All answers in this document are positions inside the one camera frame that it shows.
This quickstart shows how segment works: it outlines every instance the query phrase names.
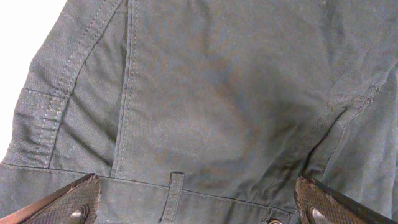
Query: belt loop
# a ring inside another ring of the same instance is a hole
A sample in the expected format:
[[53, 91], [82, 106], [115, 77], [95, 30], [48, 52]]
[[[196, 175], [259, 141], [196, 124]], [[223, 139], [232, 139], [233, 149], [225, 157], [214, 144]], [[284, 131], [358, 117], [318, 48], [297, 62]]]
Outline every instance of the belt loop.
[[184, 181], [184, 174], [172, 172], [170, 175], [169, 195], [167, 196], [166, 206], [164, 207], [160, 224], [173, 224], [177, 213], [178, 203], [180, 202], [181, 190]]

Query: button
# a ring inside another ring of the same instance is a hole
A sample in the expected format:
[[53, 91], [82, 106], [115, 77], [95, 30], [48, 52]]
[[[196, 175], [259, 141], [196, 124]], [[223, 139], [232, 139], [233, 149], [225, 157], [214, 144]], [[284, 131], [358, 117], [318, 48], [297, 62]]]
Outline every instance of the button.
[[282, 224], [279, 220], [269, 220], [268, 224]]

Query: waistband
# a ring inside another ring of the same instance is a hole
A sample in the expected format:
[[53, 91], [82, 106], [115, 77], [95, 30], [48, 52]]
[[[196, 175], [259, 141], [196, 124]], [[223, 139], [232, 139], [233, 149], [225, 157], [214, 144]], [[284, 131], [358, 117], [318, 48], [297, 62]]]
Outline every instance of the waistband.
[[[84, 175], [1, 164], [0, 216], [15, 212]], [[162, 217], [169, 187], [99, 178], [102, 196], [95, 223], [157, 223]], [[174, 223], [267, 223], [274, 219], [289, 223], [291, 216], [291, 213], [274, 207], [182, 189]]]

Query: cotton twill fabric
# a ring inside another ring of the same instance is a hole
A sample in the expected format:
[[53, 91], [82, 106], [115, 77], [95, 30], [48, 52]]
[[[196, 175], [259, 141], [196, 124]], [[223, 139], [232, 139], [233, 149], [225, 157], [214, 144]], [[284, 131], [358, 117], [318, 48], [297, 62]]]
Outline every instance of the cotton twill fabric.
[[307, 174], [398, 220], [397, 5], [69, 0], [16, 105], [0, 216], [95, 172], [96, 222], [157, 223], [179, 173], [174, 223], [298, 223]]

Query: white background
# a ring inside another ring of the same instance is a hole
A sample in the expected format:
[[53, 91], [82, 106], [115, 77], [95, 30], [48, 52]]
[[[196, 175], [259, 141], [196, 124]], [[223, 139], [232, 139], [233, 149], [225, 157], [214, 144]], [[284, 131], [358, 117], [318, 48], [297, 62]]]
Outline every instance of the white background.
[[11, 142], [12, 117], [30, 61], [58, 19], [66, 0], [0, 3], [0, 161]]

